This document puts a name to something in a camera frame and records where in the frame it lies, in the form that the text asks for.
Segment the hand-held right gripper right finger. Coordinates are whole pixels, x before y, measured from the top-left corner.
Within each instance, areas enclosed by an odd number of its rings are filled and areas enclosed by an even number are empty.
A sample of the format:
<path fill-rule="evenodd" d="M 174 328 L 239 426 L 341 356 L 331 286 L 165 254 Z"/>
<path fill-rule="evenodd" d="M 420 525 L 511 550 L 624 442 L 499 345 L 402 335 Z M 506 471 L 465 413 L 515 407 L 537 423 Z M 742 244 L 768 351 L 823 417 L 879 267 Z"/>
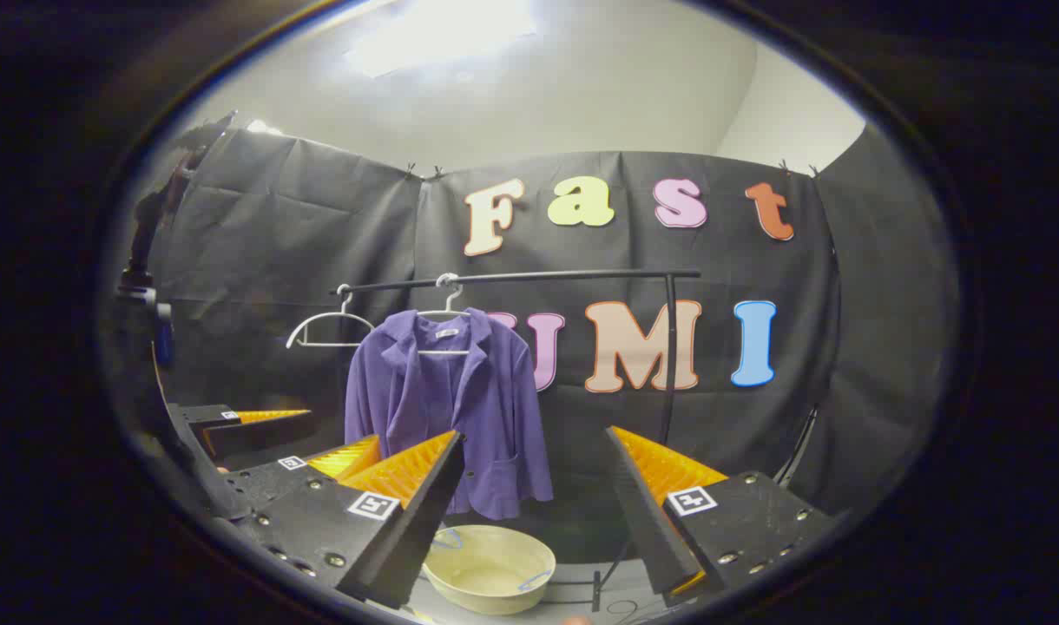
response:
<path fill-rule="evenodd" d="M 617 426 L 605 438 L 630 541 L 669 606 L 740 592 L 834 529 L 834 517 L 760 472 L 719 472 Z"/>

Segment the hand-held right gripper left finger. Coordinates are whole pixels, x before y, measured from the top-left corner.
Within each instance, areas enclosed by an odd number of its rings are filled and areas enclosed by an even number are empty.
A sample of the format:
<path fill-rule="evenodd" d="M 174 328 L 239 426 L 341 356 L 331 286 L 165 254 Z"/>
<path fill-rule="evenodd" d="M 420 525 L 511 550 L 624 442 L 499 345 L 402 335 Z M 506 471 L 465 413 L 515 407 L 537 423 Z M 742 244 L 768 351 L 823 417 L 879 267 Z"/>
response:
<path fill-rule="evenodd" d="M 297 488 L 235 522 L 297 582 L 387 608 L 408 602 L 465 467 L 447 431 L 319 490 Z"/>

